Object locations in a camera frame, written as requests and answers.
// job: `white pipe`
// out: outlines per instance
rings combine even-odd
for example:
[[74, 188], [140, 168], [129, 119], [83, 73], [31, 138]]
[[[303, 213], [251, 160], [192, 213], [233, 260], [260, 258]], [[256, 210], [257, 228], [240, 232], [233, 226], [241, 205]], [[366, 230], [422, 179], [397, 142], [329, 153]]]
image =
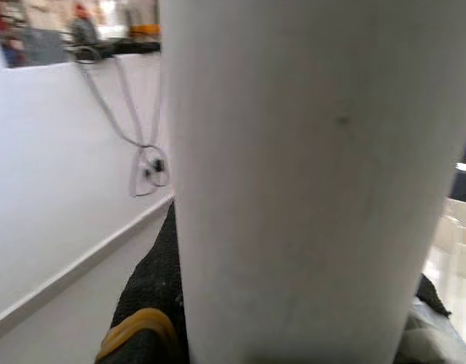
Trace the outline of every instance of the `white pipe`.
[[162, 9], [192, 362], [391, 363], [466, 136], [466, 1]]

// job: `wire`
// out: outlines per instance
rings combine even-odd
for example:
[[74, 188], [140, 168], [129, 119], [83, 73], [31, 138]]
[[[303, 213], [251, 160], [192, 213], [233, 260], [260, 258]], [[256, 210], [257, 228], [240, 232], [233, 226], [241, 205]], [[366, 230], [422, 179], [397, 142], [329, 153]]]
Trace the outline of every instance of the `wire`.
[[[78, 52], [82, 51], [88, 51], [92, 54], [92, 59], [83, 61], [83, 60], [78, 60], [76, 55]], [[152, 112], [152, 127], [151, 127], [151, 132], [150, 132], [150, 140], [148, 144], [145, 144], [144, 140], [144, 135], [143, 135], [143, 130], [142, 130], [142, 124], [140, 122], [138, 112], [136, 110], [136, 106], [133, 102], [133, 98], [131, 96], [130, 92], [130, 86], [127, 80], [127, 76], [125, 74], [125, 70], [123, 67], [123, 64], [121, 63], [120, 59], [117, 57], [113, 57], [114, 59], [114, 64], [117, 69], [117, 74], [118, 74], [118, 79], [120, 82], [120, 88], [121, 91], [124, 95], [125, 102], [127, 104], [128, 112], [130, 114], [130, 117], [133, 122], [133, 126], [135, 128], [135, 133], [136, 133], [136, 140], [132, 139], [130, 136], [128, 136], [124, 130], [121, 128], [119, 125], [113, 111], [109, 107], [108, 103], [105, 101], [105, 99], [102, 97], [102, 94], [99, 92], [99, 89], [91, 77], [91, 74], [88, 72], [87, 68], [85, 67], [85, 64], [96, 64], [102, 60], [101, 55], [99, 52], [94, 49], [93, 47], [87, 46], [87, 45], [80, 45], [75, 47], [71, 53], [74, 55], [75, 58], [75, 63], [80, 70], [80, 73], [83, 75], [84, 80], [86, 81], [91, 93], [95, 97], [97, 103], [99, 104], [100, 108], [102, 111], [105, 113], [105, 116], [111, 125], [111, 128], [113, 131], [125, 142], [135, 146], [137, 148], [136, 153], [133, 157], [132, 160], [132, 170], [130, 173], [130, 181], [129, 181], [129, 193], [132, 197], [142, 197], [142, 196], [149, 196], [153, 194], [158, 187], [164, 187], [167, 186], [170, 180], [170, 176], [168, 173], [168, 166], [166, 165], [166, 155], [164, 151], [153, 144], [154, 138], [156, 137], [156, 131], [158, 129], [158, 122], [160, 120], [160, 107], [161, 107], [161, 67], [159, 68], [159, 76], [158, 76], [158, 82], [157, 82], [157, 92], [155, 95], [155, 104]], [[147, 156], [147, 152], [153, 152], [156, 154], [155, 158]], [[154, 162], [156, 160], [160, 160], [164, 164], [164, 169], [162, 171], [156, 171], [155, 170], [155, 165]], [[139, 164], [143, 163], [144, 168], [143, 170], [147, 170], [149, 173], [151, 173], [147, 181], [152, 185], [152, 188], [145, 192], [145, 193], [137, 193], [136, 187], [138, 184], [137, 178], [139, 177]], [[164, 176], [165, 181], [160, 182], [160, 181], [155, 181], [154, 180], [154, 175], [158, 175], [159, 178], [161, 175]]]

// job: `yellow elastic band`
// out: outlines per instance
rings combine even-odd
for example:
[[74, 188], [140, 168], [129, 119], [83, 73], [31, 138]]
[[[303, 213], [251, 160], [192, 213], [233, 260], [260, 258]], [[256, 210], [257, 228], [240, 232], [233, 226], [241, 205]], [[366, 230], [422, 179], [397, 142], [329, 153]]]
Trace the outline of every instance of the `yellow elastic band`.
[[111, 328], [102, 341], [96, 362], [125, 344], [140, 330], [153, 330], [166, 347], [170, 357], [180, 355], [179, 341], [170, 319], [159, 309], [141, 309]]

